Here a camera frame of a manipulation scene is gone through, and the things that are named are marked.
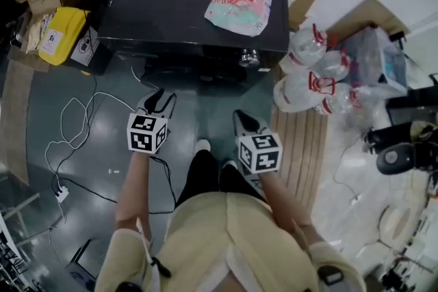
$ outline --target gray floor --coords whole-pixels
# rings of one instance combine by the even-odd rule
[[[107,92],[135,107],[139,98],[150,91],[133,78],[131,65],[141,72],[142,62],[113,58],[106,73],[97,77],[97,91]],[[68,276],[63,266],[89,238],[95,240],[87,249],[81,264],[97,275],[114,230],[115,204],[102,200],[75,185],[67,183],[69,197],[63,202],[66,224],[51,190],[52,173],[44,159],[44,151],[52,140],[61,140],[60,113],[72,97],[84,104],[92,94],[92,77],[69,67],[52,67],[48,73],[36,73],[32,83],[27,125],[27,158],[30,188],[12,177],[0,184],[0,202],[12,206],[26,197],[40,192],[41,199],[23,210],[30,235],[50,225],[59,230],[51,233],[51,243],[59,261],[49,246],[48,235],[23,246],[32,261],[27,277],[41,281],[47,291],[83,291]],[[177,195],[185,185],[185,178],[193,157],[193,147],[199,137],[211,140],[212,152],[219,159],[235,158],[232,111],[240,108],[269,120],[272,96],[272,77],[266,76],[242,96],[211,97],[195,91],[176,91],[178,99],[174,116],[169,122],[171,134],[162,146],[159,157],[172,170],[172,186]],[[60,176],[69,177],[109,198],[117,199],[127,171],[131,152],[127,149],[126,124],[129,110],[112,98],[98,96],[90,136],[60,168]],[[64,131],[71,138],[81,129],[83,109],[73,103],[64,114]],[[52,145],[48,157],[56,168],[71,149]],[[152,163],[150,169],[150,210],[173,210],[163,167]],[[169,215],[153,215],[153,251],[159,250]],[[14,237],[23,237],[18,222],[7,222]]]

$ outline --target water bottle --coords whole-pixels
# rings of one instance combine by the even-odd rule
[[[332,96],[325,97],[319,105],[314,107],[319,114],[347,114],[354,107],[360,108],[357,91],[349,84],[337,83]]]
[[[305,111],[332,95],[334,89],[334,79],[320,78],[307,68],[300,68],[275,85],[274,102],[283,112]]]
[[[291,73],[296,67],[310,67],[327,51],[327,33],[312,28],[300,29],[295,34],[289,33],[289,52],[280,61],[284,73]]]
[[[350,63],[351,59],[344,51],[332,50],[325,53],[322,59],[313,65],[311,69],[321,77],[334,78],[335,81],[340,81],[347,77]]]

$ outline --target black machine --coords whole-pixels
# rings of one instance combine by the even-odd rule
[[[145,59],[142,80],[171,88],[200,82],[243,92],[287,53],[287,0],[272,0],[267,27],[249,37],[204,18],[211,0],[110,0],[99,40],[121,57]]]
[[[370,131],[365,142],[378,154],[377,169],[384,175],[395,175],[413,168],[425,172],[438,170],[438,129],[425,125],[412,140],[412,122]]]

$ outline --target sleeve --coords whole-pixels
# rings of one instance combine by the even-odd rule
[[[330,244],[327,242],[314,243],[309,247],[309,253],[317,270],[325,265],[331,265],[341,270],[344,275],[342,283],[334,284],[331,287],[321,282],[321,291],[366,292],[362,275]]]
[[[145,269],[146,253],[141,234],[119,229],[112,235],[94,291],[115,292],[122,282],[133,282],[137,276],[142,277]]]

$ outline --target pink plastic bag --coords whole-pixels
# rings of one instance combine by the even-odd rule
[[[272,0],[211,0],[204,17],[245,36],[258,36],[268,24]]]

